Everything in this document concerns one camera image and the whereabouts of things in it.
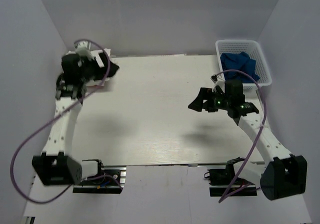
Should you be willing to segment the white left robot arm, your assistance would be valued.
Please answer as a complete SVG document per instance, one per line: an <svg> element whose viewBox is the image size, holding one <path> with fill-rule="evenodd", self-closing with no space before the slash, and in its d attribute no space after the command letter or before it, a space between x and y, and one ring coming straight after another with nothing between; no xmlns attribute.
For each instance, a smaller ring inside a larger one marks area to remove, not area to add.
<svg viewBox="0 0 320 224"><path fill-rule="evenodd" d="M112 78L119 66L103 51L93 51L91 57L71 52L61 63L63 71L56 80L55 94L57 120L41 154L33 156L31 163L45 186L78 185L86 178L99 184L106 177L101 160L73 158L73 136L87 86Z"/></svg>

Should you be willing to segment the white green raglan t-shirt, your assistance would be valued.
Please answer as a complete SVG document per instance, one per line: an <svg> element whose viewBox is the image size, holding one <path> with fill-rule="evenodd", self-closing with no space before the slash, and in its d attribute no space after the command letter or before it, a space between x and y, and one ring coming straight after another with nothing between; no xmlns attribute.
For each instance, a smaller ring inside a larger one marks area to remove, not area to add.
<svg viewBox="0 0 320 224"><path fill-rule="evenodd" d="M105 58L105 54L104 52L100 49L100 50L91 50L91 55L95 58L97 65L98 65L98 74L92 79L90 80L86 86L87 87L104 87L105 83L110 79L111 74L108 75L108 77L106 78L106 80L101 83L101 80L103 79L106 70L107 70L107 63L108 61Z"/></svg>

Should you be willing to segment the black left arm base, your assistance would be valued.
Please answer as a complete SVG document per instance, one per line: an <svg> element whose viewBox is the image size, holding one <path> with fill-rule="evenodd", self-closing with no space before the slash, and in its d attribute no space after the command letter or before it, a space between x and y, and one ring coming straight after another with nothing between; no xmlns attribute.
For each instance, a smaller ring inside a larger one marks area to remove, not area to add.
<svg viewBox="0 0 320 224"><path fill-rule="evenodd" d="M125 166L104 166L97 175L99 179L90 181L88 178L80 185L74 186L72 192L74 194L120 194L125 185L126 171Z"/></svg>

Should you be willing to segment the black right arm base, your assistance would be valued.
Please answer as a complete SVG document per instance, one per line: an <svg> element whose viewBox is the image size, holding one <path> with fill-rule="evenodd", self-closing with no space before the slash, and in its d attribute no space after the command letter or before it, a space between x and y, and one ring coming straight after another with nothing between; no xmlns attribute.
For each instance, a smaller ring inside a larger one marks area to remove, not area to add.
<svg viewBox="0 0 320 224"><path fill-rule="evenodd" d="M209 182L209 192L211 197L221 197L225 189L228 187L229 183L234 178L236 172L234 170L234 164L243 162L244 158L235 158L227 161L224 168L211 168L208 169L203 177ZM257 196L257 191L255 185L250 185L238 193L232 195L232 197L253 197Z"/></svg>

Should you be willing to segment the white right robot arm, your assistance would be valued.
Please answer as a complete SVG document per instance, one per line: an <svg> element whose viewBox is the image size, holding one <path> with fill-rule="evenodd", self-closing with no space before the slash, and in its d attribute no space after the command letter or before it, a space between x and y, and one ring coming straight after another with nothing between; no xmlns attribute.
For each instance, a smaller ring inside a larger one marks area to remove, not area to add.
<svg viewBox="0 0 320 224"><path fill-rule="evenodd" d="M239 80L227 80L224 87L217 81L213 89L202 87L198 96L188 106L201 112L225 110L252 140L252 149L262 156L265 168L260 170L248 158L229 160L225 167L226 179L236 184L244 179L258 185L271 201L303 194L306 190L307 161L303 156L293 155L264 126L265 119L253 103L245 101L243 84Z"/></svg>

